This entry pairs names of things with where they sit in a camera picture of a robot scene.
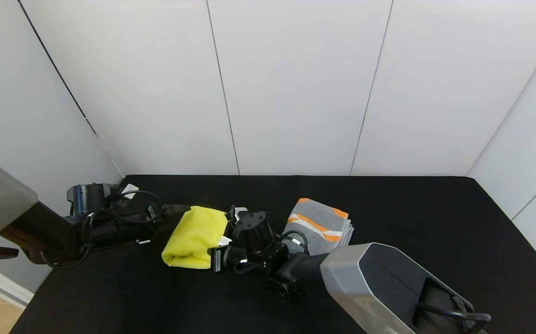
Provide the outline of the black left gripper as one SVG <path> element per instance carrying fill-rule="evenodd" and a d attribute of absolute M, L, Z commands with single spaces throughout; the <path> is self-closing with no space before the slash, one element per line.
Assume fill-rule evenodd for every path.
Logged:
<path fill-rule="evenodd" d="M 164 204 L 160 199 L 146 203 L 142 207 L 126 207 L 118 211 L 119 218 L 116 219 L 116 225 L 121 228 L 151 228 L 155 225 L 158 218 L 162 216 L 172 216 L 175 214 L 184 214 L 190 211 L 188 205 Z"/>

